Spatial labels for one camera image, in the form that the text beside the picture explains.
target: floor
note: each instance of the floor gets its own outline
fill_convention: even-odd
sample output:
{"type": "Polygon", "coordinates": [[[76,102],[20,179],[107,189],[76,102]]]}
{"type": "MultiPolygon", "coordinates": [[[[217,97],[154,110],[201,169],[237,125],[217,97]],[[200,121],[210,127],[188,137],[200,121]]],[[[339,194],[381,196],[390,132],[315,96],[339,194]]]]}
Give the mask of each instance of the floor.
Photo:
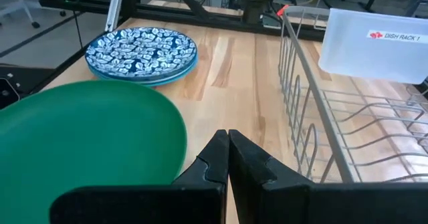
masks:
{"type": "MultiPolygon", "coordinates": [[[[0,5],[12,0],[0,0],[0,5]]],[[[297,0],[304,3],[308,0],[297,0]]],[[[362,11],[358,2],[368,0],[326,0],[333,7],[362,11]]],[[[408,0],[376,0],[373,6],[375,11],[386,14],[401,15],[408,0]]],[[[288,0],[275,0],[278,4],[288,4],[288,0]]],[[[316,6],[316,1],[307,3],[307,6],[316,6]]],[[[327,8],[324,1],[319,7],[327,8]]],[[[65,17],[60,16],[58,10],[40,9],[31,10],[34,19],[41,25],[32,28],[23,11],[12,13],[0,19],[0,63],[15,64],[18,66],[37,68],[56,68],[73,53],[81,48],[76,19],[81,33],[82,45],[86,45],[97,35],[103,32],[106,20],[105,15],[94,13],[73,13],[67,11],[65,17]]],[[[418,9],[418,15],[428,15],[428,5],[418,9]]],[[[267,24],[275,25],[274,21],[267,20],[267,24]]]]}

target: red logo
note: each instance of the red logo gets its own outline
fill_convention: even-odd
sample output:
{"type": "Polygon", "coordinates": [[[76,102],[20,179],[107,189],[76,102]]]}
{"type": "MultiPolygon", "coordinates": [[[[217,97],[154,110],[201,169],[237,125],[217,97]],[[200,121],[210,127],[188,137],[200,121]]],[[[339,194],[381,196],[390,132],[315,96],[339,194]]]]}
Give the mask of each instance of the red logo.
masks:
{"type": "Polygon", "coordinates": [[[376,32],[376,33],[371,33],[370,37],[372,37],[373,39],[376,39],[376,38],[383,37],[383,35],[379,32],[376,32]]]}

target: plate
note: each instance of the plate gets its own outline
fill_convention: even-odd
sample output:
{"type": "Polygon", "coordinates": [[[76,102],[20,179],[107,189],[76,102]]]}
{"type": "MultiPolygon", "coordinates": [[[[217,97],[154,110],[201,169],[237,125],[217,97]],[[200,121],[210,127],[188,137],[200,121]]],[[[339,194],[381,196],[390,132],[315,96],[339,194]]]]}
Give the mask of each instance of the plate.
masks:
{"type": "Polygon", "coordinates": [[[131,82],[60,86],[6,107],[0,119],[2,223],[48,224],[50,205],[79,187],[169,185],[186,153],[174,104],[131,82]]]}
{"type": "MultiPolygon", "coordinates": [[[[177,81],[181,79],[182,77],[185,77],[188,73],[190,73],[197,65],[198,57],[195,58],[194,62],[189,65],[186,69],[183,69],[182,72],[177,73],[175,75],[168,76],[166,78],[157,80],[157,81],[138,81],[138,80],[132,80],[132,82],[143,84],[145,86],[160,86],[163,84],[169,84],[171,82],[177,81]]],[[[117,80],[116,78],[112,78],[110,76],[104,75],[103,73],[95,70],[91,66],[88,66],[89,70],[98,78],[103,80],[117,80]]]]}
{"type": "Polygon", "coordinates": [[[196,55],[195,42],[178,31],[136,27],[95,39],[85,58],[89,66],[112,78],[157,81],[182,72],[196,55]]]}

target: label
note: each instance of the label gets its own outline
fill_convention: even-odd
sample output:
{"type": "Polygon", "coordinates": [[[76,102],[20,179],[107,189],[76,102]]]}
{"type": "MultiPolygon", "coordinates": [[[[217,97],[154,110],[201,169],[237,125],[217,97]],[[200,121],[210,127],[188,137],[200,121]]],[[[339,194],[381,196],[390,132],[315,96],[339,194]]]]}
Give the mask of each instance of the label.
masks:
{"type": "Polygon", "coordinates": [[[428,43],[428,35],[412,33],[395,33],[389,31],[370,30],[367,37],[371,39],[385,39],[391,41],[404,41],[411,43],[428,43]]]}

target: metal wire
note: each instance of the metal wire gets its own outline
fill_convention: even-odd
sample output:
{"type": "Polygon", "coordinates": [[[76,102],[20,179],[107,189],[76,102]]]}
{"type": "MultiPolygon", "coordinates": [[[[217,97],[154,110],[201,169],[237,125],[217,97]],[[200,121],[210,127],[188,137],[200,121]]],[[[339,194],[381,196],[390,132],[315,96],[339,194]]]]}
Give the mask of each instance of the metal wire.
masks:
{"type": "Polygon", "coordinates": [[[328,18],[329,10],[311,7],[289,7],[282,19],[280,62],[278,73],[285,110],[294,146],[297,171],[313,181],[364,182],[364,181],[428,181],[428,101],[423,93],[407,86],[406,100],[358,93],[321,90],[298,41],[300,26],[305,15],[328,18]],[[298,16],[299,28],[293,29],[290,17],[298,16]],[[361,122],[359,126],[351,124],[361,122]],[[398,126],[398,132],[388,132],[385,123],[398,126]],[[367,136],[367,131],[378,130],[382,135],[367,136]],[[376,155],[361,160],[361,153],[372,148],[387,146],[395,154],[376,155]],[[389,171],[400,163],[407,173],[384,179],[370,179],[367,170],[389,171]]]}

